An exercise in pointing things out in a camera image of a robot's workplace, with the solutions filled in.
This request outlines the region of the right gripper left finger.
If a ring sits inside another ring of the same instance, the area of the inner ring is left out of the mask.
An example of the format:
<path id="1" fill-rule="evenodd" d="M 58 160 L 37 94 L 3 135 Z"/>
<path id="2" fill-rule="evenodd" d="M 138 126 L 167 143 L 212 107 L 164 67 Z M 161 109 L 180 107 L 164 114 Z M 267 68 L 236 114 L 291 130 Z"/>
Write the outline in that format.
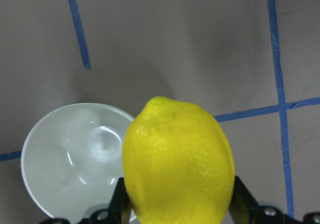
<path id="1" fill-rule="evenodd" d="M 132 207 L 123 177 L 120 177 L 117 181 L 108 209 L 110 211 L 110 224 L 130 223 Z"/>

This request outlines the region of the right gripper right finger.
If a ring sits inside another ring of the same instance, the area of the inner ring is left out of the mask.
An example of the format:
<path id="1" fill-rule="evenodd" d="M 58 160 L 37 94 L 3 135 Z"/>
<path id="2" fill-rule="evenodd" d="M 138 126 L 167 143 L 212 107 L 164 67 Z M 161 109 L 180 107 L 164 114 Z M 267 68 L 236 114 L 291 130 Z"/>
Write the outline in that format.
<path id="1" fill-rule="evenodd" d="M 239 176 L 235 176 L 232 199 L 228 208 L 234 224 L 253 224 L 259 204 Z"/>

